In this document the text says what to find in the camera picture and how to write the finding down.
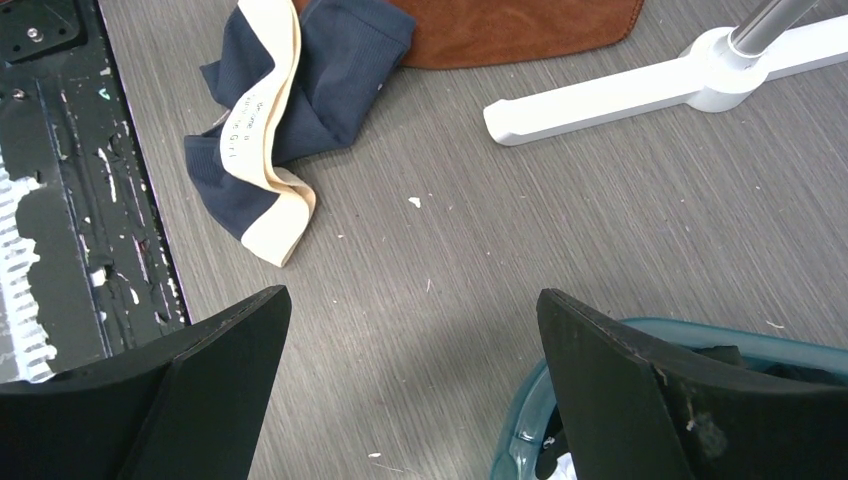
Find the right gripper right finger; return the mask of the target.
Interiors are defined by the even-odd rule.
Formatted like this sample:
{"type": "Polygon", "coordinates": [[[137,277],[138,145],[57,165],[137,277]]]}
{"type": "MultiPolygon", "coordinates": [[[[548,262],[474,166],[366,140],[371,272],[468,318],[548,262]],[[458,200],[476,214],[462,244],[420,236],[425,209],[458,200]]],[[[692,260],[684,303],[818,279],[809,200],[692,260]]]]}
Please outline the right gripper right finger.
{"type": "Polygon", "coordinates": [[[847,386],[713,360],[556,289],[537,319],[581,479],[843,479],[847,386]]]}

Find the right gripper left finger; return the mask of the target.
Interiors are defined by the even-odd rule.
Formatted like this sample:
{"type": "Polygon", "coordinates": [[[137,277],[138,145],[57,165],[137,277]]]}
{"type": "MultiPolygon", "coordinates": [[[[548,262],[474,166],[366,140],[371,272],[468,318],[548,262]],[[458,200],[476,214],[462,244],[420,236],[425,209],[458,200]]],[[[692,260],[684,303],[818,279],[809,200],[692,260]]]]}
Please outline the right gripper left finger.
{"type": "Polygon", "coordinates": [[[292,304],[266,288],[142,347],[1,387],[5,479],[244,479],[292,304]]]}

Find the navy underwear cream waistband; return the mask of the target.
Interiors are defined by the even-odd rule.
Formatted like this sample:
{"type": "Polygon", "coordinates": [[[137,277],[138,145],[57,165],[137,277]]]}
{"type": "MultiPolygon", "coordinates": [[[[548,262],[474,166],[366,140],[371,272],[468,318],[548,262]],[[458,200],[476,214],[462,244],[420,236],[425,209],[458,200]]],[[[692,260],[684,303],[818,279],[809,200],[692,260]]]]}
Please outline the navy underwear cream waistband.
{"type": "Polygon", "coordinates": [[[252,254],[287,263],[316,206],[289,163],[354,143],[415,26],[386,1],[236,5],[201,69],[226,114],[184,148],[204,206],[252,254]]]}

